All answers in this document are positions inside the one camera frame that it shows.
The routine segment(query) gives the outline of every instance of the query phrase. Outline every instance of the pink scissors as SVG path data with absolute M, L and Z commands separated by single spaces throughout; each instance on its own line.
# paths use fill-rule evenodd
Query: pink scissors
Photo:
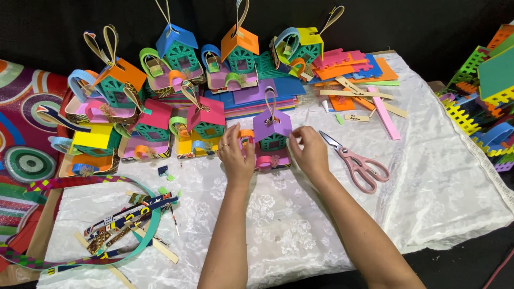
M 389 180 L 389 171 L 384 165 L 377 162 L 376 160 L 353 153 L 351 150 L 343 147 L 340 143 L 336 142 L 333 138 L 329 137 L 322 131 L 319 131 L 319 133 L 329 145 L 334 147 L 339 156 L 344 160 L 348 166 L 348 169 L 350 170 L 352 180 L 361 191 L 368 194 L 373 194 L 377 190 L 377 183 L 372 178 L 370 178 L 370 175 L 379 182 L 386 182 Z M 366 162 L 379 167 L 382 171 L 384 171 L 385 175 L 379 174 L 377 171 L 370 168 L 368 165 L 366 165 Z M 366 183 L 371 186 L 371 190 L 364 188 L 361 184 L 358 183 L 355 177 L 355 172 L 359 173 L 359 175 L 366 181 Z

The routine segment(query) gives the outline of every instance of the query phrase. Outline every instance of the woman's left hand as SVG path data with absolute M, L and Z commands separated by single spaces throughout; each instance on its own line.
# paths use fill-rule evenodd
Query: woman's left hand
M 246 158 L 239 147 L 239 123 L 229 127 L 218 143 L 218 157 L 225 165 L 227 186 L 248 189 L 255 169 L 255 145 L 253 137 L 246 144 Z

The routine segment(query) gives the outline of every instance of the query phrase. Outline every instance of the white lace tablecloth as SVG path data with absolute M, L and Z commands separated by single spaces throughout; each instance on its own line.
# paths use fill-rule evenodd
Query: white lace tablecloth
M 375 194 L 364 194 L 352 183 L 344 162 L 327 148 L 331 171 L 402 253 L 426 247 L 448 249 L 509 224 L 514 194 L 485 155 L 448 118 L 426 82 L 400 56 L 379 57 L 385 57 L 399 75 L 400 86 L 381 86 L 380 91 L 392 94 L 395 100 L 390 103 L 409 113 L 407 119 L 391 115 L 401 140 L 390 139 L 378 114 L 369 123 L 345 121 L 339 125 L 334 113 L 327 114 L 319 105 L 312 86 L 306 87 L 309 93 L 300 97 L 298 107 L 287 112 L 293 128 L 311 125 L 389 168 L 391 179 L 379 183 Z M 354 114 L 369 114 L 360 110 Z M 252 127 L 251 118 L 228 124 L 237 121 L 242 128 Z M 157 177 L 157 167 L 163 165 L 168 165 L 176 180 Z M 196 288 L 227 184 L 220 160 L 178 160 L 172 155 L 156 166 L 151 162 L 121 164 L 117 174 L 155 191 L 160 186 L 173 192 L 182 190 L 175 208 L 180 236 L 170 214 L 162 217 L 157 233 L 180 257 L 178 264 L 149 247 L 120 266 L 121 272 L 136 288 Z M 88 256 L 73 234 L 128 206 L 128 189 L 140 191 L 120 183 L 66 189 L 46 260 Z M 317 193 L 294 166 L 256 174 L 250 192 L 246 214 L 248 288 L 353 269 Z M 129 235 L 116 247 L 134 243 Z M 123 287 L 110 271 L 88 268 L 42 275 L 38 284 L 39 289 Z

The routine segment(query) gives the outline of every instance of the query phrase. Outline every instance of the purple roof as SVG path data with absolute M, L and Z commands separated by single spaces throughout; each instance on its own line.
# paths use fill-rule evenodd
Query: purple roof
M 255 135 L 255 141 L 261 141 L 274 133 L 278 133 L 286 137 L 289 136 L 289 133 L 292 132 L 291 118 L 278 110 L 275 110 L 274 116 L 280 119 L 280 123 L 273 121 L 268 125 L 264 124 L 264 121 L 271 117 L 271 112 L 269 110 L 265 110 L 253 118 L 253 133 Z

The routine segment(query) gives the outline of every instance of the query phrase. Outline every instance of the hand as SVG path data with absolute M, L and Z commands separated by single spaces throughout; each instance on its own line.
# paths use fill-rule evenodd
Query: hand
M 296 138 L 301 137 L 298 145 Z M 299 127 L 289 134 L 289 146 L 295 155 L 300 169 L 307 175 L 311 182 L 330 175 L 328 169 L 328 154 L 326 144 L 321 135 L 313 127 Z
M 255 169 L 255 144 L 250 137 L 246 144 L 246 158 L 243 157 L 238 139 L 240 127 L 237 123 L 223 134 L 218 143 L 218 157 L 225 165 L 228 185 L 248 189 Z

